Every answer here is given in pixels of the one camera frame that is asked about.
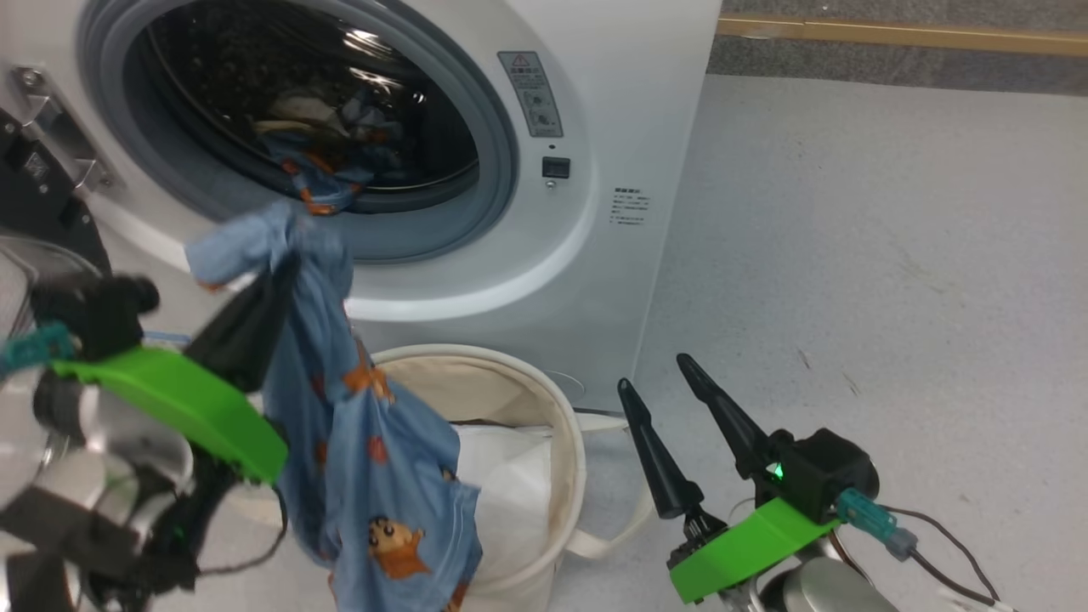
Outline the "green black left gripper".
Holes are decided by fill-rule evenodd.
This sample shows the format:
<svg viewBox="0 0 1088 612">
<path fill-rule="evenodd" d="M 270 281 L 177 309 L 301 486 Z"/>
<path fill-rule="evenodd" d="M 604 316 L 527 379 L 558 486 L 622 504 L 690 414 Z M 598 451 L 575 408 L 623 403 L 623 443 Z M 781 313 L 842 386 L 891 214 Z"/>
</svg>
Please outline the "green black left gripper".
<svg viewBox="0 0 1088 612">
<path fill-rule="evenodd" d="M 265 550 L 205 566 L 207 531 L 240 485 L 275 488 L 287 445 L 245 393 L 264 385 L 302 268 L 257 276 L 183 353 L 136 346 L 97 363 L 51 364 L 51 565 L 81 596 L 160 596 L 248 572 L 287 534 L 283 497 Z"/>
</svg>

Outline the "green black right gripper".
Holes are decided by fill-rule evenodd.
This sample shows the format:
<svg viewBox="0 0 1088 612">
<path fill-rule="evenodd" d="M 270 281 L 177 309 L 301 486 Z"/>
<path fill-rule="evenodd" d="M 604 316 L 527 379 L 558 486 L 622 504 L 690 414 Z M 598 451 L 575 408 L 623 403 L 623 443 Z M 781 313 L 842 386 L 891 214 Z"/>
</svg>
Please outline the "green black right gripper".
<svg viewBox="0 0 1088 612">
<path fill-rule="evenodd" d="M 804 518 L 779 495 L 780 452 L 801 440 L 789 433 L 766 434 L 690 354 L 676 356 L 677 367 L 695 397 L 710 411 L 734 454 L 742 479 L 754 484 L 756 507 L 735 524 L 703 510 L 704 495 L 688 480 L 652 423 L 650 408 L 629 379 L 617 383 L 636 456 L 654 507 L 664 521 L 682 519 L 684 542 L 670 553 L 670 582 L 685 604 L 739 587 L 766 570 L 824 539 L 840 525 Z"/>
</svg>

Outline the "blue bear print garment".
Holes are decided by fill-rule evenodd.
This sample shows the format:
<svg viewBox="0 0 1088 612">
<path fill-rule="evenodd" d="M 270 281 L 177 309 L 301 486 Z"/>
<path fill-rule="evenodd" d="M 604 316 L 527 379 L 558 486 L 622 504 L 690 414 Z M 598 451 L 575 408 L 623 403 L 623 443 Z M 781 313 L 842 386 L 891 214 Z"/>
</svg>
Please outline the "blue bear print garment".
<svg viewBox="0 0 1088 612">
<path fill-rule="evenodd" d="M 478 489 L 457 477 L 459 434 L 354 335 L 343 308 L 353 256 L 324 221 L 372 170 L 296 128 L 268 128 L 259 140 L 297 200 L 228 221 L 186 255 L 206 287 L 299 258 L 262 387 L 264 414 L 288 444 L 277 488 L 292 531 L 327 570 L 337 612 L 460 612 L 482 547 Z"/>
</svg>

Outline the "cream canvas laundry basket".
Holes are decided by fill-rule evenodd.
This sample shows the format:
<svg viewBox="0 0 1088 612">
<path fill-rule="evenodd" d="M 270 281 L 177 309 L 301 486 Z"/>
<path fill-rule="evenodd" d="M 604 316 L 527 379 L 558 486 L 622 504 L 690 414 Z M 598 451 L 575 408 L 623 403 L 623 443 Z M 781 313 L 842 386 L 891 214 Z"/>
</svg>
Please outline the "cream canvas laundry basket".
<svg viewBox="0 0 1088 612">
<path fill-rule="evenodd" d="M 376 362 L 448 421 L 543 426 L 552 434 L 547 550 L 504 580 L 471 582 L 462 612 L 547 612 L 552 583 L 564 556 L 609 556 L 650 521 L 650 491 L 642 488 L 628 524 L 614 538 L 603 539 L 576 527 L 586 495 L 584 434 L 626 431 L 628 425 L 610 414 L 574 413 L 553 375 L 500 352 L 452 344 L 390 348 L 378 353 Z"/>
</svg>

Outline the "white front-load washing machine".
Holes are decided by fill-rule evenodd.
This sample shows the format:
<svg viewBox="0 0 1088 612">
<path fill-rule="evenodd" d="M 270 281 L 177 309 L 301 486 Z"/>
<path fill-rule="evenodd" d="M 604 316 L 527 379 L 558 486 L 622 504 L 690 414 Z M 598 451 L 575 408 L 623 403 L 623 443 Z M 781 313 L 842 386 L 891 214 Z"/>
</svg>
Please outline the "white front-load washing machine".
<svg viewBox="0 0 1088 612">
<path fill-rule="evenodd" d="M 324 221 L 372 351 L 494 348 L 619 411 L 636 369 L 718 0 L 0 0 L 0 65 L 44 70 L 106 180 L 92 220 L 186 271 L 191 241 L 290 178 L 250 123 L 358 89 L 405 139 L 319 137 L 372 178 Z M 497 52 L 532 51 L 561 117 L 532 137 Z"/>
</svg>

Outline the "white folded cloth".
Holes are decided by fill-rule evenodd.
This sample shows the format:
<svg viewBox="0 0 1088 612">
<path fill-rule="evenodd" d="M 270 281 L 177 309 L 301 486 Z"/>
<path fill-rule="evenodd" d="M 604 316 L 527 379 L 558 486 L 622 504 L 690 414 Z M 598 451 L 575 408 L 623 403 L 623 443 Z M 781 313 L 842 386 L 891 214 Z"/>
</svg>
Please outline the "white folded cloth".
<svg viewBox="0 0 1088 612">
<path fill-rule="evenodd" d="M 455 426 L 457 477 L 479 489 L 475 525 L 483 553 L 477 582 L 499 582 L 547 550 L 553 436 L 543 426 Z"/>
</svg>

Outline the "beige crumpled garment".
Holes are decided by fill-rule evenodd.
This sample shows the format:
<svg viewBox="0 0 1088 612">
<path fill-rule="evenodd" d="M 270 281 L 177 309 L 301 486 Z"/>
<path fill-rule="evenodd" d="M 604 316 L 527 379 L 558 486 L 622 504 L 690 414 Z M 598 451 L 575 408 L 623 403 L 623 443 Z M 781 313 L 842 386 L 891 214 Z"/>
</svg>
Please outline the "beige crumpled garment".
<svg viewBox="0 0 1088 612">
<path fill-rule="evenodd" d="M 292 131 L 321 137 L 338 137 L 364 144 L 388 144 L 405 139 L 405 127 L 395 121 L 369 89 L 361 88 L 337 105 L 326 102 L 316 91 L 280 94 L 260 117 L 250 123 L 257 135 Z"/>
</svg>

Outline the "grey warning label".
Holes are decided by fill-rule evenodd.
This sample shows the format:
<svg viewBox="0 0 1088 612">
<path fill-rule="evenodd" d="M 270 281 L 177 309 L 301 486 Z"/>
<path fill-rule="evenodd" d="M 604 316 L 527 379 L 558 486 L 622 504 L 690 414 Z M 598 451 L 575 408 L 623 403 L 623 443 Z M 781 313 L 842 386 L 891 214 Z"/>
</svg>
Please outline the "grey warning label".
<svg viewBox="0 0 1088 612">
<path fill-rule="evenodd" d="M 560 139 L 564 136 L 561 117 L 539 54 L 532 51 L 500 51 L 496 56 L 512 84 L 529 135 Z"/>
</svg>

